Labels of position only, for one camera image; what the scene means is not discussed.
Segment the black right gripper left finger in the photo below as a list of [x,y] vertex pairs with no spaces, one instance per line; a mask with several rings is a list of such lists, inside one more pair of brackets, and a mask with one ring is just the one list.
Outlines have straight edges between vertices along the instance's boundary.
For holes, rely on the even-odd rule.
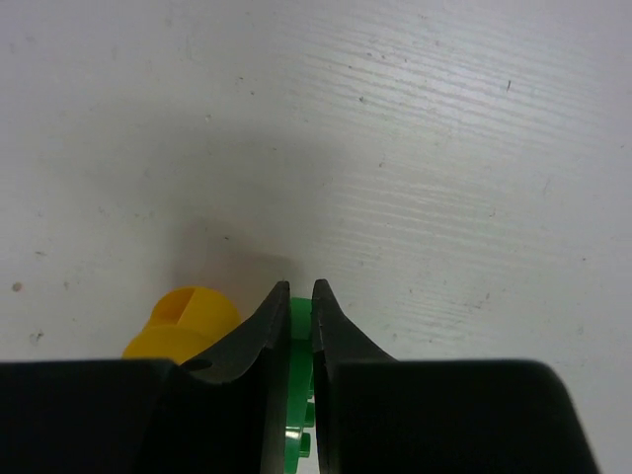
[[183,364],[166,359],[5,362],[5,473],[279,473],[290,293]]

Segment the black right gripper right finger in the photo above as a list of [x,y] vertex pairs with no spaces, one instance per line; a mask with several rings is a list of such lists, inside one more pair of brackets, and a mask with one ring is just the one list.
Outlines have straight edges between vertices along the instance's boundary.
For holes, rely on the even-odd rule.
[[524,359],[399,360],[312,293],[318,461],[324,473],[594,473],[558,375]]

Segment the green lego plate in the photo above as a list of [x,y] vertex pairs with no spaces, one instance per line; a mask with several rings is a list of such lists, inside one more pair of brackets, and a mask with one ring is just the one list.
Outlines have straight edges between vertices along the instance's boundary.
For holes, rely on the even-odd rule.
[[284,473],[296,473],[299,461],[311,452],[311,434],[315,426],[313,401],[313,353],[311,342],[310,299],[290,299],[291,344],[287,386]]

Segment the yellow oval lego piece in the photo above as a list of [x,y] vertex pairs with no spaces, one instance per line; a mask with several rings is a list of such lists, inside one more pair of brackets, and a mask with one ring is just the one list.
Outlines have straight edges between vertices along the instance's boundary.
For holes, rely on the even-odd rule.
[[235,330],[242,322],[221,292],[187,286],[164,295],[122,353],[125,359],[165,358],[182,364]]

